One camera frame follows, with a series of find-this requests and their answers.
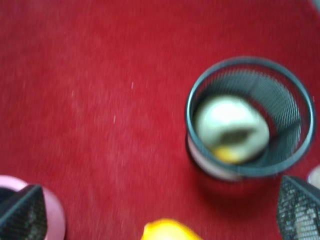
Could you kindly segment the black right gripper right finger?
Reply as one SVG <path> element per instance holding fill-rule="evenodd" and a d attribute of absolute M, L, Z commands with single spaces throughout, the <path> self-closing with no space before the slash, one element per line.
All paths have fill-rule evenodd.
<path fill-rule="evenodd" d="M 320 238 L 320 189 L 296 176 L 284 175 L 276 221 L 283 240 Z"/>

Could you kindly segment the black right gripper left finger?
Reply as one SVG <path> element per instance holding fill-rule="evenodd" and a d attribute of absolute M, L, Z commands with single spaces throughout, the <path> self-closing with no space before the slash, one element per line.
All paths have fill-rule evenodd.
<path fill-rule="evenodd" d="M 40 185 L 21 190 L 0 188 L 0 239 L 43 240 L 48 230 L 46 205 Z"/>

